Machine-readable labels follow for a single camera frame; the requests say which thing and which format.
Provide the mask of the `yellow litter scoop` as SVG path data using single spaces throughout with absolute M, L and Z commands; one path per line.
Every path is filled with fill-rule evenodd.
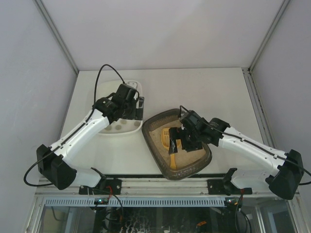
M 170 132 L 169 132 L 170 128 L 163 128 L 161 130 L 161 143 L 163 145 L 163 147 L 168 151 L 169 155 L 170 155 L 170 168 L 171 169 L 177 169 L 176 167 L 176 162 L 175 162 L 175 153 L 174 153 L 174 147 L 177 146 L 179 147 L 181 145 L 181 141 L 180 139 L 178 139 L 176 141 L 175 144 L 173 144 L 171 142 L 170 139 Z

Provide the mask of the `dark brown litter box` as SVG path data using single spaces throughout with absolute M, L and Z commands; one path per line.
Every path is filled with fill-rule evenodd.
M 170 155 L 168 147 L 163 146 L 162 130 L 170 127 L 181 127 L 178 118 L 179 109 L 161 112 L 146 120 L 141 128 L 146 144 L 163 176 L 171 181 L 188 178 L 207 167 L 212 160 L 212 152 L 208 145 L 200 150 L 186 152 L 177 141 L 178 152 Z

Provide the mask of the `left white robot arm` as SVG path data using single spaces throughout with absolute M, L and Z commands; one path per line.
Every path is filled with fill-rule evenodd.
M 95 99 L 86 117 L 69 133 L 50 146 L 40 145 L 36 150 L 37 167 L 59 190 L 71 185 L 96 187 L 105 175 L 94 167 L 84 169 L 74 166 L 77 153 L 100 131 L 121 120 L 142 123 L 144 97 L 137 81 L 121 83 L 116 92 Z

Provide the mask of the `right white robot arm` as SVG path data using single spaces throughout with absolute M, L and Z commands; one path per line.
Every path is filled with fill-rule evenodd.
M 305 173 L 301 154 L 295 150 L 278 150 L 237 131 L 229 123 L 213 118 L 206 121 L 195 111 L 179 114 L 181 127 L 169 128 L 169 154 L 178 152 L 177 141 L 186 152 L 200 150 L 204 145 L 212 144 L 236 152 L 256 163 L 258 170 L 230 168 L 222 179 L 227 195 L 249 193 L 260 187 L 268 187 L 276 196 L 292 200 L 301 185 Z

